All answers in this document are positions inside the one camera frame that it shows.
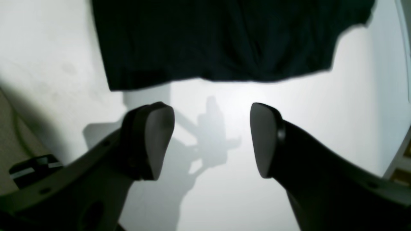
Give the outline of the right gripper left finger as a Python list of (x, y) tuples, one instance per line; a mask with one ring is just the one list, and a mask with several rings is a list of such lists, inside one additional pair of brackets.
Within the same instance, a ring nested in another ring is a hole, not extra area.
[(174, 124), (173, 108), (160, 101), (129, 111), (73, 163), (1, 196), (1, 230), (116, 231), (134, 182), (159, 179)]

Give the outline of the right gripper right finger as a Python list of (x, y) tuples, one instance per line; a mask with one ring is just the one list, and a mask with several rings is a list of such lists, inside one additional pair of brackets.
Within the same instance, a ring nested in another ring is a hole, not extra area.
[(266, 104), (252, 104), (250, 128), (259, 174), (286, 190), (300, 230), (410, 230), (409, 187), (343, 159)]

